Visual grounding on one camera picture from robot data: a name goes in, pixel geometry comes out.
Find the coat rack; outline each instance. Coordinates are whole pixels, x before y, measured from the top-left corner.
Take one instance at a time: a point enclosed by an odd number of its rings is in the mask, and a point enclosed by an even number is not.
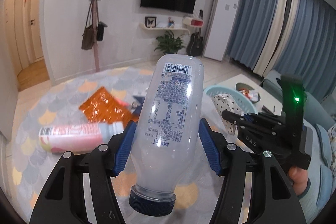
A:
[[[94,63],[96,66],[96,72],[100,71],[99,67],[99,55],[98,55],[98,44],[97,44],[97,9],[96,9],[96,2],[93,2],[93,31],[94,31],[94,44],[93,44],[93,55],[94,55]]]

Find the white refrigerator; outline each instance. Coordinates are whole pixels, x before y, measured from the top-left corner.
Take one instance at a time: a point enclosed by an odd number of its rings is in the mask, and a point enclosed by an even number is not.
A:
[[[215,0],[204,57],[222,61],[235,22],[239,0]]]

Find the bottle cap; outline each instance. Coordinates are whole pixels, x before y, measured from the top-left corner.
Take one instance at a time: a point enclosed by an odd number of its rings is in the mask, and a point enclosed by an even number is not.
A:
[[[135,185],[131,188],[131,193],[129,196],[130,206],[137,212],[147,215],[147,216],[166,216],[171,213],[174,208],[176,200],[176,195],[174,195],[173,200],[162,201],[162,200],[152,200],[140,196],[136,193]]]

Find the white curtain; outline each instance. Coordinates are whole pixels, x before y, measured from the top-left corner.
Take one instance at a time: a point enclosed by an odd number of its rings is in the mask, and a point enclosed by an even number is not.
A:
[[[284,48],[285,48],[285,46],[288,42],[289,35],[291,34],[291,31],[292,31],[292,28],[293,28],[293,24],[294,24],[294,20],[295,20],[298,5],[299,5],[299,0],[292,0],[287,25],[285,27],[285,30],[283,32],[283,35],[282,35],[282,38],[280,40],[280,43],[279,43],[279,46],[278,46],[277,50],[275,51],[272,59],[269,61],[269,64],[267,65],[265,71],[262,74],[262,76],[264,76],[264,77],[273,69],[276,61],[278,60],[278,58],[282,54],[282,52],[283,52],[283,50],[284,50]]]
[[[273,17],[271,28],[269,29],[267,40],[253,70],[253,72],[258,75],[263,75],[278,43],[285,17],[286,1],[287,0],[278,0],[277,8]]]

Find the orange snack bag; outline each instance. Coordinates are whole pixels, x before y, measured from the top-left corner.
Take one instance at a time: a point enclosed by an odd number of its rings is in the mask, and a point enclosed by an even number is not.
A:
[[[103,86],[99,88],[80,107],[89,122],[123,122],[124,127],[128,122],[137,121],[138,117],[121,105]]]

